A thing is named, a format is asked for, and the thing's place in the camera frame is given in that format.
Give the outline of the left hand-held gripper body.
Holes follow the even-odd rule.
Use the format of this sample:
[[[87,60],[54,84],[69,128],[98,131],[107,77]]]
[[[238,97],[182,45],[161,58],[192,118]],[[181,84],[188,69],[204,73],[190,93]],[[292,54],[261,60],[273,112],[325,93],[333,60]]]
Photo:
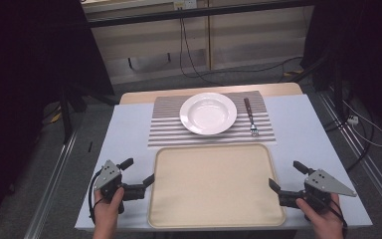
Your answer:
[[[146,187],[141,184],[126,184],[122,182],[122,173],[124,170],[120,170],[117,164],[108,160],[99,172],[94,184],[94,191],[99,190],[104,200],[111,201],[115,192],[122,187],[124,190],[122,201],[118,206],[118,213],[124,212],[124,201],[143,199],[146,191]]]

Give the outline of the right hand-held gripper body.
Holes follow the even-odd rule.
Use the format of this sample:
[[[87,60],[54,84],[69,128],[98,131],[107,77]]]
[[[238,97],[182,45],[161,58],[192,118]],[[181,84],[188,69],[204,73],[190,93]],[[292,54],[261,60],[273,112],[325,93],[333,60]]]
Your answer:
[[[351,197],[357,196],[354,190],[323,169],[299,168],[298,171],[307,175],[303,183],[304,189],[300,191],[285,191],[278,187],[280,206],[297,208],[296,200],[301,198],[315,212],[320,212],[330,204],[332,193]]]

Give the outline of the person's left hand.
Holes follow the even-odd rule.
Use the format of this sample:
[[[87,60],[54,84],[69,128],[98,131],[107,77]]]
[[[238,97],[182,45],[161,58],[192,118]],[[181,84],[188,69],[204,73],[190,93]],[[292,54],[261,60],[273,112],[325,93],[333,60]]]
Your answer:
[[[111,202],[105,202],[99,190],[95,192],[95,232],[114,232],[117,227],[118,206],[124,190],[120,187]]]

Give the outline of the person's right hand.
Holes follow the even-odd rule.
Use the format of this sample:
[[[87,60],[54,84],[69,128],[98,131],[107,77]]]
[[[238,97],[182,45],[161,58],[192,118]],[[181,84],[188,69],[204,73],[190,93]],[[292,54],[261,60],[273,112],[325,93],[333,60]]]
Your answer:
[[[315,239],[343,239],[343,222],[332,212],[325,211],[318,214],[302,198],[298,198],[296,205],[310,220]]]

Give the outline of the white table cover sheet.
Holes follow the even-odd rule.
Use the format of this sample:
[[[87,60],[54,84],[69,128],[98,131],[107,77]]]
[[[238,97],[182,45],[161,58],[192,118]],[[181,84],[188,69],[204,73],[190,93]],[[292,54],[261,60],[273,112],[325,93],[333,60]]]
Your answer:
[[[251,169],[264,170],[263,167],[273,166],[273,171],[279,180],[279,184],[284,189],[297,190],[303,185],[303,176],[292,167],[294,160],[298,160],[307,166],[315,169],[325,169],[325,171],[344,185],[353,188],[343,165],[341,164],[337,153],[335,152],[328,136],[326,135],[308,97],[306,95],[284,96],[284,97],[267,97],[264,100],[267,106],[268,115],[271,125],[273,126],[273,134],[276,139],[276,144],[268,143],[266,145],[270,153],[271,162],[267,161],[268,166],[248,166]],[[107,159],[113,159],[116,162],[122,161],[128,157],[134,158],[134,165],[125,173],[125,181],[135,183],[141,178],[147,176],[154,171],[154,163],[156,154],[161,150],[161,146],[148,147],[150,134],[150,120],[154,104],[131,104],[119,105],[113,110],[108,130],[101,147],[101,151],[97,160],[95,169],[100,169]],[[250,153],[243,152],[243,149],[231,149],[233,152],[227,153],[232,155],[232,159],[237,162],[244,163],[245,158],[250,157]],[[253,153],[256,159],[262,159],[261,153]],[[185,159],[186,156],[176,156],[179,159]],[[173,172],[178,172],[181,176],[188,176],[187,182],[179,182],[179,179],[174,179],[172,175],[169,177],[169,182],[174,183],[174,189],[181,192],[181,196],[185,197],[184,193],[191,193],[191,199],[208,200],[203,192],[191,192],[191,190],[203,190],[204,185],[213,184],[214,178],[209,179],[209,172],[204,169],[211,163],[209,159],[197,159],[197,156],[190,155],[190,159],[186,160],[185,166],[177,166]],[[227,159],[226,162],[232,162],[232,159]],[[229,173],[228,180],[239,181],[233,179],[232,172]],[[232,187],[230,195],[221,194],[215,202],[210,205],[225,206],[221,209],[210,209],[213,211],[213,216],[219,219],[225,219],[225,223],[242,222],[241,219],[249,218],[250,213],[255,213],[255,216],[271,218],[273,224],[256,223],[256,219],[249,219],[247,224],[219,224],[210,225],[208,222],[195,227],[158,227],[150,222],[150,199],[151,193],[155,192],[158,182],[162,179],[155,179],[154,186],[150,192],[145,193],[145,199],[138,201],[129,201],[125,203],[125,212],[119,216],[119,230],[132,231],[163,231],[163,230],[293,230],[306,229],[309,223],[303,218],[303,213],[299,209],[284,208],[279,206],[278,197],[268,186],[268,177],[266,173],[259,173],[254,180],[248,179],[246,182],[222,182],[222,187]],[[250,192],[244,192],[244,188],[260,189],[261,195],[253,196],[257,200],[262,200],[262,205],[250,206]],[[340,205],[349,228],[358,228],[371,226],[372,221],[367,214],[367,211],[358,196],[342,196],[340,197]],[[275,216],[268,215],[268,209],[279,211],[278,220]],[[208,218],[209,209],[203,209],[203,205],[190,205],[190,212],[180,213],[178,215],[183,218],[203,219]],[[89,207],[87,199],[81,208],[75,228],[79,230],[93,231],[95,229],[92,220],[89,218]]]

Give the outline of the striped grey placemat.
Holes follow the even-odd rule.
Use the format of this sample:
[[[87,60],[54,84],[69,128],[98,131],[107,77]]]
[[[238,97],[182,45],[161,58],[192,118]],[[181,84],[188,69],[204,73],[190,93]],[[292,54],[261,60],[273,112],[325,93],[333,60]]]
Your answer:
[[[150,147],[185,146],[201,144],[259,142],[275,144],[277,138],[264,101],[257,91],[225,93],[237,107],[237,119],[224,132],[214,135],[200,135],[188,130],[181,122],[179,111],[182,104],[192,96],[158,97],[154,103],[150,123],[148,145]],[[244,98],[250,100],[258,136],[250,133],[250,120]]]

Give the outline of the beige rectangular tray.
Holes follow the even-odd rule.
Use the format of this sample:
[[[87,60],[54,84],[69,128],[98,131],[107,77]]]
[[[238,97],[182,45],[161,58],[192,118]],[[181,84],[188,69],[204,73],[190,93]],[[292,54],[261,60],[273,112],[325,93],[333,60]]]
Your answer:
[[[155,158],[148,222],[157,229],[276,227],[286,221],[259,143],[165,147]]]

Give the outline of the black metal stand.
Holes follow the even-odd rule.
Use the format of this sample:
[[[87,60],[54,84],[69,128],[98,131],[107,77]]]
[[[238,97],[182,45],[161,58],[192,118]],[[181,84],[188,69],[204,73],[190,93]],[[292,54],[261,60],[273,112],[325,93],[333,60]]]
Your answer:
[[[73,109],[76,113],[83,113],[87,109],[83,96],[91,97],[109,106],[117,105],[117,101],[78,84],[62,84],[60,89],[60,106],[65,134],[64,143],[67,143],[74,134],[70,109]]]

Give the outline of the white round plate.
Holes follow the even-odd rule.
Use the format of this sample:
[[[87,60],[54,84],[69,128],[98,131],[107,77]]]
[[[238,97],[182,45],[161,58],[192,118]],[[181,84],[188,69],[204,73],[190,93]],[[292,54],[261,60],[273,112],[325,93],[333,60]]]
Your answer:
[[[214,135],[229,129],[237,119],[237,107],[226,96],[202,93],[186,100],[179,111],[182,124],[191,132]]]

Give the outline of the dark curtain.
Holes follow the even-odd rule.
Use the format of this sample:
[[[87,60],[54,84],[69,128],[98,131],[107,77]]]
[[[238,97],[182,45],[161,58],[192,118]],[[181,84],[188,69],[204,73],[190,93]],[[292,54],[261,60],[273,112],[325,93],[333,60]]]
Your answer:
[[[382,119],[382,0],[325,0],[314,6],[300,65],[334,54],[341,77]]]
[[[0,203],[64,85],[113,92],[81,0],[0,0]]]

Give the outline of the light wooden cabinet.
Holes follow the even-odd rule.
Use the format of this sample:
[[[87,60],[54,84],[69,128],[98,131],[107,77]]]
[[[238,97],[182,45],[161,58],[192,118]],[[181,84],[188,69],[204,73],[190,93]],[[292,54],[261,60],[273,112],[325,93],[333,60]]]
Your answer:
[[[88,20],[268,0],[81,0]],[[94,28],[114,85],[303,54],[311,6]]]

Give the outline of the aluminium floor rail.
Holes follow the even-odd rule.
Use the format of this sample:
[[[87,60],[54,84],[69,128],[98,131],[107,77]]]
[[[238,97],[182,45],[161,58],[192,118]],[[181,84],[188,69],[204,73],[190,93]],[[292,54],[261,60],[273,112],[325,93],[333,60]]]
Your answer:
[[[44,194],[36,208],[32,220],[30,221],[24,239],[40,239],[50,210],[52,208],[53,200],[55,199],[56,192],[59,188],[62,175],[65,171],[67,161],[70,158],[71,152],[75,145],[77,135],[78,131],[74,129],[71,135],[67,137],[66,141],[64,142],[55,168],[51,174],[51,178],[49,179]]]
[[[349,112],[360,117],[352,126],[335,109],[331,92],[318,92],[312,103],[358,197],[377,230],[382,229],[382,124],[358,100]]]

